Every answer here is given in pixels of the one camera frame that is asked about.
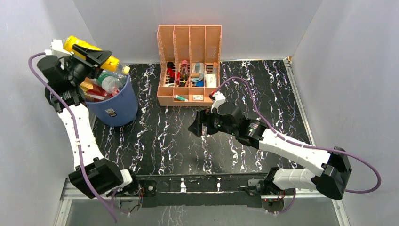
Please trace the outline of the yellow drink bottle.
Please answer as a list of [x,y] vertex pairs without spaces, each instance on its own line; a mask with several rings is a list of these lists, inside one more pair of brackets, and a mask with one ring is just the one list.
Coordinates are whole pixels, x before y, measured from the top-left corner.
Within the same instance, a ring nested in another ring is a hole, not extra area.
[[[89,49],[102,50],[102,49],[96,47],[95,45],[92,45],[86,41],[80,40],[77,37],[71,35],[70,37],[68,37],[66,39],[66,41],[64,43],[64,49],[69,52],[73,52],[74,54],[76,54],[77,56],[79,56],[83,59],[85,59],[85,58],[81,54],[74,52],[74,50],[72,49],[73,44],[77,44],[79,46],[89,48]],[[127,75],[130,70],[129,66],[125,66],[119,59],[117,59],[113,55],[101,66],[101,68],[108,70],[108,71],[112,71],[112,72],[120,72],[125,75]]]

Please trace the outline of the clear bottle green cap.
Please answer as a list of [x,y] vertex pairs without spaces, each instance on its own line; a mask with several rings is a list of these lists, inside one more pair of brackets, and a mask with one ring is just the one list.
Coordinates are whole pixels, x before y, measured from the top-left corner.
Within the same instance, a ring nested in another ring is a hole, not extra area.
[[116,95],[119,92],[120,82],[113,76],[112,72],[102,71],[96,79],[96,84],[107,93]]

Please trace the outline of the brown tea bottle red label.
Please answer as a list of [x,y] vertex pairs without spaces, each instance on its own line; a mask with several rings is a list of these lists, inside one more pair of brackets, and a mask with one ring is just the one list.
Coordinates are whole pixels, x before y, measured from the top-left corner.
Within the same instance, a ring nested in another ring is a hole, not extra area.
[[110,98],[110,94],[98,86],[92,79],[85,78],[80,84],[84,98],[89,102],[101,102]]

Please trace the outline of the peach plastic desk organizer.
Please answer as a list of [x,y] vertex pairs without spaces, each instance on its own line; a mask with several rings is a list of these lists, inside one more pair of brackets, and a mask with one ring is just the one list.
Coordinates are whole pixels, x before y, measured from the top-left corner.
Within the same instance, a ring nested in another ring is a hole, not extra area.
[[160,25],[160,106],[209,107],[220,85],[220,25]]

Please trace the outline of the clear bottle blue label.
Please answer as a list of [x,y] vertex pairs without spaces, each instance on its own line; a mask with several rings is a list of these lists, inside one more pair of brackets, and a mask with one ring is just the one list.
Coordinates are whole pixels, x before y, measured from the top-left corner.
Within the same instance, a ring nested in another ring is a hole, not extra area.
[[119,82],[119,88],[123,88],[128,80],[127,75],[120,73],[120,72],[115,72],[115,78]]

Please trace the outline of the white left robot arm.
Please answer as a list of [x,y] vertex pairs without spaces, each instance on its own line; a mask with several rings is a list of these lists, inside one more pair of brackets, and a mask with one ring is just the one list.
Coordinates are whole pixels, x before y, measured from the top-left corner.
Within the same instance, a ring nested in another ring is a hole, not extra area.
[[66,50],[62,40],[54,39],[51,49],[42,55],[37,68],[47,79],[45,96],[62,120],[72,147],[74,172],[68,175],[70,182],[90,199],[102,194],[110,196],[111,191],[137,195],[141,184],[134,174],[128,169],[120,170],[100,152],[80,88],[86,78],[100,75],[112,52],[77,44]]

